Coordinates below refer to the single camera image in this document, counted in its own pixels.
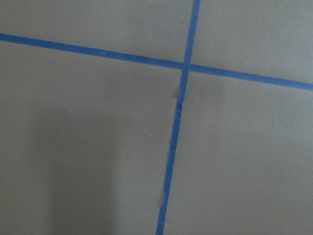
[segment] blue painter's tape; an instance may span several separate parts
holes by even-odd
[[[291,88],[298,88],[298,89],[313,91],[313,84],[305,83],[305,82],[297,82],[297,81],[291,81],[291,80],[286,80],[286,79],[281,79],[281,78],[267,77],[267,76],[261,76],[261,75],[244,73],[244,72],[236,72],[236,71],[231,71],[231,70],[222,70],[222,69],[210,68],[210,67],[199,66],[199,65],[191,65],[189,70],[193,72],[206,73],[210,75],[232,77],[232,78],[248,80],[248,81],[253,81],[253,82],[262,82],[262,83],[268,83],[268,84],[279,85],[279,86],[284,86],[284,87],[291,87]]]
[[[14,35],[2,34],[2,33],[0,33],[0,41],[24,44],[24,45],[35,46],[35,47],[44,47],[44,48],[74,52],[74,53],[79,53],[79,54],[100,56],[100,57],[111,58],[111,59],[116,59],[116,60],[125,60],[125,61],[130,61],[130,62],[161,66],[161,67],[167,67],[167,68],[172,68],[172,69],[182,69],[183,67],[183,63],[180,63],[180,62],[125,54],[125,53],[114,52],[114,51],[109,51],[109,50],[81,47],[81,46],[75,46],[75,45],[64,44],[64,43],[56,43],[56,42],[51,42],[51,41],[46,41],[46,40],[26,38],[26,37],[20,37],[20,36],[14,36]]]
[[[184,66],[182,68],[180,85],[179,85],[180,96],[177,99],[177,103],[176,103],[174,124],[173,124],[173,129],[172,129],[172,139],[171,139],[171,144],[170,144],[170,151],[169,151],[169,156],[167,160],[165,179],[164,179],[164,185],[163,185],[163,201],[162,201],[162,205],[159,211],[156,235],[162,235],[164,231],[164,224],[165,224],[165,219],[166,219],[167,204],[168,204],[170,188],[171,188],[177,141],[179,137],[181,112],[182,112],[182,106],[183,106],[185,93],[186,93],[189,67],[190,67],[190,62],[191,62],[194,38],[195,38],[196,28],[197,28],[198,14],[199,14],[199,9],[200,9],[200,2],[201,0],[194,0],[193,2],[192,15],[191,15],[191,20],[190,20],[190,25],[189,25],[189,32],[188,32],[185,57],[184,57]]]

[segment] blue tape strip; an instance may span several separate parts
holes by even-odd
[[[24,45],[35,46],[35,47],[44,47],[44,48],[49,48],[49,49],[54,49],[54,50],[62,50],[62,51],[68,51],[68,52],[74,52],[74,53],[80,53],[80,54],[86,54],[86,55],[100,56],[100,57],[111,58],[111,59],[116,59],[116,60],[125,60],[125,61],[131,61],[131,62],[136,62],[136,63],[148,64],[148,65],[162,66],[162,67],[167,67],[167,68],[172,68],[172,69],[183,68],[183,63],[180,63],[180,62],[125,54],[125,53],[114,52],[114,51],[109,51],[109,50],[81,47],[81,46],[75,46],[75,45],[64,44],[64,43],[56,43],[56,42],[51,42],[51,41],[46,41],[46,40],[26,38],[26,37],[14,36],[14,35],[9,35],[9,34],[0,33],[0,41],[24,44]]]
[[[231,71],[231,70],[222,70],[222,69],[210,68],[210,67],[199,66],[199,65],[191,65],[189,70],[193,72],[206,73],[210,75],[232,77],[232,78],[237,78],[237,79],[242,79],[242,80],[262,82],[262,83],[268,83],[268,84],[279,85],[279,86],[284,86],[284,87],[291,87],[291,88],[298,88],[298,89],[313,91],[313,84],[305,83],[305,82],[296,82],[296,81],[280,79],[280,78],[275,78],[275,77],[266,77],[266,76],[261,76],[261,75],[256,75],[256,74],[236,72],[236,71]]]
[[[184,67],[181,72],[181,79],[180,79],[180,85],[179,85],[180,95],[176,103],[174,124],[173,124],[173,129],[172,129],[172,139],[171,139],[171,144],[170,144],[170,151],[169,151],[169,156],[168,156],[168,161],[167,161],[167,166],[166,166],[166,171],[165,171],[164,186],[163,186],[163,201],[162,201],[162,205],[159,211],[156,235],[162,235],[163,230],[164,230],[164,224],[165,224],[165,218],[166,218],[166,212],[167,212],[167,204],[168,204],[168,199],[169,199],[169,194],[170,194],[172,173],[173,173],[175,154],[176,154],[176,148],[177,148],[177,141],[179,137],[181,112],[182,112],[182,106],[183,106],[185,93],[186,93],[189,67],[190,67],[190,61],[191,61],[192,50],[193,50],[193,45],[194,45],[194,38],[196,34],[198,13],[200,9],[200,2],[201,0],[194,0],[193,2],[192,16],[190,20],[188,39],[187,39],[185,57],[184,57]]]
[[[191,32],[190,34],[188,34],[188,38],[192,37],[192,33],[194,32]],[[55,42],[46,41],[46,40],[26,38],[26,37],[20,37],[20,36],[3,34],[3,33],[0,33],[0,41],[24,44],[24,45],[35,46],[35,47],[44,47],[44,48],[49,48],[49,49],[62,50],[62,51],[68,51],[68,52],[74,52],[74,53],[80,53],[80,54],[86,54],[86,55],[93,55],[93,56],[111,58],[111,59],[116,59],[116,60],[124,60],[124,61],[130,61],[130,62],[142,63],[142,64],[148,64],[148,65],[154,65],[154,66],[161,66],[161,67],[179,69],[179,70],[183,69],[185,65],[188,64],[187,61],[189,60],[189,58],[191,58],[191,51],[193,47],[193,43],[191,43],[192,40],[188,39],[188,42],[187,42],[188,50],[186,51],[186,54],[185,54],[184,63],[180,63],[180,62],[175,62],[175,61],[161,60],[161,59],[156,59],[156,58],[151,58],[151,57],[131,55],[131,54],[125,54],[125,53],[114,52],[114,51],[109,51],[109,50],[81,47],[81,46],[75,46],[75,45],[63,44],[63,43],[55,43]],[[278,86],[285,86],[285,87],[313,91],[313,84],[305,83],[305,82],[296,82],[296,81],[275,78],[275,77],[267,77],[267,76],[261,76],[261,75],[256,75],[256,74],[236,72],[236,71],[231,71],[231,70],[223,70],[223,69],[217,69],[217,68],[211,68],[211,67],[199,66],[199,65],[190,65],[189,71],[206,73],[210,75],[224,76],[224,77],[232,77],[232,78],[237,78],[237,79],[242,79],[242,80],[262,82],[262,83],[268,83],[268,84],[273,84],[273,85],[278,85]]]

